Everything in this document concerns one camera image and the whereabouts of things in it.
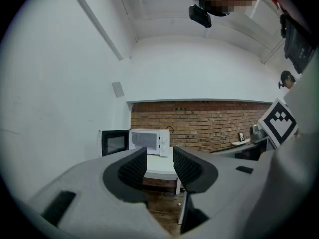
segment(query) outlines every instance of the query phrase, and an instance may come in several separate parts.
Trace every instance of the white microwave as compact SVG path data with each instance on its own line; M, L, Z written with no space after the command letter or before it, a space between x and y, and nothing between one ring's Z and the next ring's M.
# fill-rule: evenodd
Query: white microwave
M140 147L146 147L147 154L167 157L169 154L169 130L99 131L99 157Z
M130 130L129 149L146 147L147 154L167 157L169 154L169 143L169 130Z

